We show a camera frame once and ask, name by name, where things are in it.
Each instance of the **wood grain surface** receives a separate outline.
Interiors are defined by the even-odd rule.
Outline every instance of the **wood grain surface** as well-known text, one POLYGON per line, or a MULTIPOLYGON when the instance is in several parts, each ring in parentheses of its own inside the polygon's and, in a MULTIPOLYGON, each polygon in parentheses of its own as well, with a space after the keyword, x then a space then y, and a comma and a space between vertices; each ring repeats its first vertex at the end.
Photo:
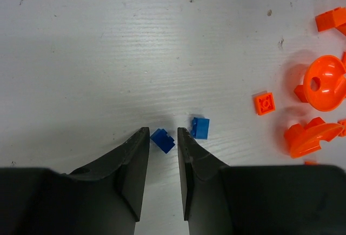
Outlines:
MULTIPOLYGON (((210 118, 199 143, 229 165, 302 164, 283 131, 321 116, 294 87, 317 57, 341 57, 346 37, 314 17, 346 0, 2 0, 0 164, 69 172, 141 126, 176 139, 191 116, 210 118), (252 96, 277 110, 255 114, 252 96)), ((312 157, 346 167, 345 139, 312 157)), ((188 234, 177 148, 152 144, 136 234, 188 234)))

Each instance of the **blue toy brick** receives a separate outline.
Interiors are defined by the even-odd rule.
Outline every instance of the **blue toy brick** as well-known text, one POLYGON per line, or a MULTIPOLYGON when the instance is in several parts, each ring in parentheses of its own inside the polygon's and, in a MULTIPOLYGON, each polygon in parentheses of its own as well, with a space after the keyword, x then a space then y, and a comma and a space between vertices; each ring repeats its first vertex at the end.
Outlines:
POLYGON ((157 129, 150 138, 166 154, 175 146, 174 139, 165 129, 157 129))
POLYGON ((208 139, 209 119, 197 118, 192 120, 191 135, 195 139, 208 139))

